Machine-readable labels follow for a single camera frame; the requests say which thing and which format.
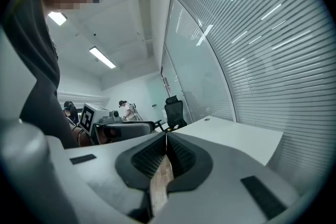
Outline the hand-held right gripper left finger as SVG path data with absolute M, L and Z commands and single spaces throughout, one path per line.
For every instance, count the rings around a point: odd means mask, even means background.
M 50 157 L 66 201 L 75 215 L 71 223 L 139 223 L 135 210 L 150 211 L 150 194 L 129 187 L 117 172 L 124 168 L 136 182 L 147 179 L 122 153 L 141 150 L 164 140 L 150 134 L 106 145 L 64 149 L 61 141 L 47 137 Z

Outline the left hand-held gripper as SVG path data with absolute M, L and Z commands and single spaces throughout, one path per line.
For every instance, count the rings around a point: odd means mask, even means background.
M 90 137 L 95 135 L 99 144 L 121 142 L 145 135 L 154 131 L 149 122 L 124 123 L 118 111 L 110 111 L 102 106 L 85 103 L 80 116 L 80 127 Z

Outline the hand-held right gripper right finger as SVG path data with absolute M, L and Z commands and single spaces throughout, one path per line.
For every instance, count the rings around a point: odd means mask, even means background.
M 286 207 L 300 198 L 289 183 L 240 150 L 180 133 L 171 136 L 207 151 L 213 168 L 195 190 L 169 194 L 155 223 L 264 223 L 266 216 L 240 181 L 249 176 L 256 176 Z

